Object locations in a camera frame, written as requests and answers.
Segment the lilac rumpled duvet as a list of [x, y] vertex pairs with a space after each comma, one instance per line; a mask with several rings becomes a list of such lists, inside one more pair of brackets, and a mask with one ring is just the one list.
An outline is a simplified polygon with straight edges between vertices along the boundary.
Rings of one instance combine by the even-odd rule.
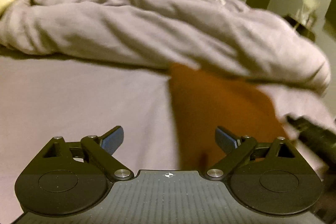
[[27, 55], [167, 69], [173, 63], [326, 92], [326, 55], [282, 17], [239, 0], [15, 0], [1, 44]]

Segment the lilac bed sheet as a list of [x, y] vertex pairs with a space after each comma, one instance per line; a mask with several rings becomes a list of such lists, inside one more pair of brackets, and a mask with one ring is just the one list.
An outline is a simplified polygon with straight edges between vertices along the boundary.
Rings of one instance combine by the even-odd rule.
[[[54, 136], [79, 141], [120, 125], [125, 139], [115, 156], [131, 170], [182, 169], [169, 69], [2, 53], [1, 223], [21, 215], [15, 180]], [[271, 99], [289, 139], [297, 139], [297, 132], [287, 124], [287, 114], [335, 129], [335, 116], [314, 92], [249, 84]]]

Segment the rust brown knit cardigan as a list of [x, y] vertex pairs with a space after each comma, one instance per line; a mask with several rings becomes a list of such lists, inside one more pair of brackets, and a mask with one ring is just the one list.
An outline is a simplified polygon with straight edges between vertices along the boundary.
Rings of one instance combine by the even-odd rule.
[[286, 137], [271, 99], [254, 85], [174, 64], [169, 92], [179, 143], [179, 165], [203, 172], [224, 158], [215, 143], [218, 126], [270, 143]]

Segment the dark wall television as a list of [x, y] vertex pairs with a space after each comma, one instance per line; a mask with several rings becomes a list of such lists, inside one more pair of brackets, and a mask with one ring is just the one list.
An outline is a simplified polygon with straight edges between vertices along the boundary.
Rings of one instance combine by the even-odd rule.
[[325, 19], [335, 28], [336, 27], [336, 0], [331, 0], [327, 9]]

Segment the black bedside table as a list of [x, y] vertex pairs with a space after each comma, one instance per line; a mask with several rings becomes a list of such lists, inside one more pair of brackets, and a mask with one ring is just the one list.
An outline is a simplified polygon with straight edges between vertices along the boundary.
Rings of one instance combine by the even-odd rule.
[[299, 35], [315, 43], [315, 33], [313, 31], [306, 28], [303, 24], [301, 24], [298, 20], [294, 19], [289, 14], [283, 16], [283, 19], [286, 20], [296, 30], [296, 32]]

